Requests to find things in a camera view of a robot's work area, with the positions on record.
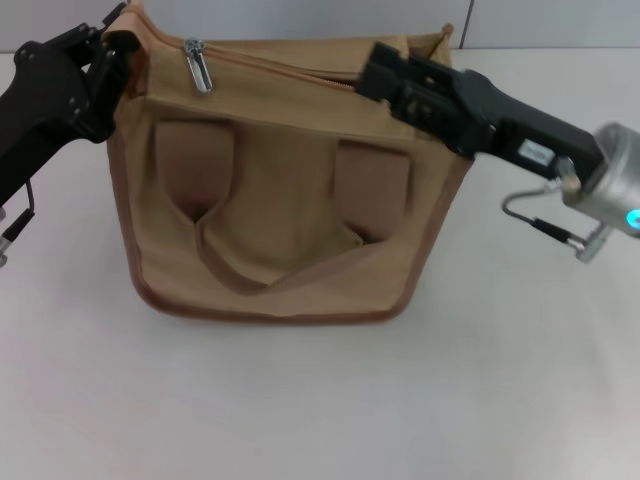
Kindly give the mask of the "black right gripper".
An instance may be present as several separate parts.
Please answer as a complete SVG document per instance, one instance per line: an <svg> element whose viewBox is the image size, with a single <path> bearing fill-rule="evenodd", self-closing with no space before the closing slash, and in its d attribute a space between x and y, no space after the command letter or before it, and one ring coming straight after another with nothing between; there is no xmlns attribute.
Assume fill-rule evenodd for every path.
<svg viewBox="0 0 640 480"><path fill-rule="evenodd" d="M589 132L518 101L473 70L403 57L377 42L355 92L388 101L391 116L466 157L490 154L542 178L556 178L559 160L588 180L604 162Z"/></svg>

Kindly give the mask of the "silver metal zipper pull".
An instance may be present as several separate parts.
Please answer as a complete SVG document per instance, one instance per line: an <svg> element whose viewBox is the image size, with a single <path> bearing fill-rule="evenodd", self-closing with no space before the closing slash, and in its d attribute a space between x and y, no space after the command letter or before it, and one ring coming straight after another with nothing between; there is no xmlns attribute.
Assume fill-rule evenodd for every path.
<svg viewBox="0 0 640 480"><path fill-rule="evenodd" d="M204 56L204 42L189 38L184 41L183 48L196 90L201 94L209 94L213 90L213 83Z"/></svg>

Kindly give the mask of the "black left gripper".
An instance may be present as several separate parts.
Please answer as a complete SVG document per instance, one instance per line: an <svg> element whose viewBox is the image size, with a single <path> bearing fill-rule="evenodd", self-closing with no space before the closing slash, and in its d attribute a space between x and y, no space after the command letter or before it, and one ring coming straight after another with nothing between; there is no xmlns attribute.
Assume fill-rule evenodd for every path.
<svg viewBox="0 0 640 480"><path fill-rule="evenodd" d="M64 145L112 135L128 66L144 66L147 47L131 1L117 4L102 23L16 51L14 77L0 94L0 206Z"/></svg>

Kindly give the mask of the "khaki fabric food bag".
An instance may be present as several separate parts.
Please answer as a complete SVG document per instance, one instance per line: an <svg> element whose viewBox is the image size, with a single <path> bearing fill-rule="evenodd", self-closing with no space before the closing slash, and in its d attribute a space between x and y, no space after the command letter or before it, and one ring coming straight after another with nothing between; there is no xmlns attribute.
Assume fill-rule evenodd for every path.
<svg viewBox="0 0 640 480"><path fill-rule="evenodd" d="M178 316L349 324L409 303L470 162L352 87L369 37L185 40L132 0L138 43L108 140L138 294Z"/></svg>

